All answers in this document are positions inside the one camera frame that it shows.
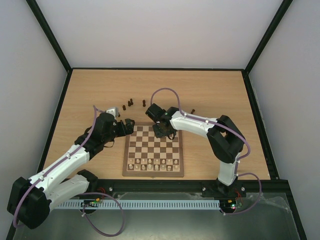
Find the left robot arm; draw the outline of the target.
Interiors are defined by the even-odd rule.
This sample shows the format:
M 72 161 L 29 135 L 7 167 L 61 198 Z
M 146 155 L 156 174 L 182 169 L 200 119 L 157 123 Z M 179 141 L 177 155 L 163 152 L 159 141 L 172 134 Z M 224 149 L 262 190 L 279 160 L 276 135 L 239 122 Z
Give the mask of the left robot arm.
M 13 215 L 14 227 L 19 227 L 20 222 L 29 229 L 37 228 L 58 205 L 95 185 L 97 177 L 86 170 L 67 177 L 100 153 L 107 143 L 133 133 L 135 121 L 117 121 L 116 116 L 112 109 L 95 115 L 92 126 L 59 159 L 37 174 L 13 182 L 7 211 Z

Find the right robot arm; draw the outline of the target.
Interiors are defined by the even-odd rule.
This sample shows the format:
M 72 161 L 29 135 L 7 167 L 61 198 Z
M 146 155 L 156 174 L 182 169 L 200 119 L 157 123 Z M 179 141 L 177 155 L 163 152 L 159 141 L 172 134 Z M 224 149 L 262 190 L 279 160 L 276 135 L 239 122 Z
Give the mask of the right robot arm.
M 186 113 L 177 107 L 162 109 L 155 103 L 145 114 L 154 122 L 157 138 L 174 139 L 178 131 L 186 131 L 206 138 L 215 157 L 220 161 L 218 177 L 212 190 L 229 196 L 235 189 L 240 153 L 246 143 L 245 137 L 226 115 L 206 118 Z

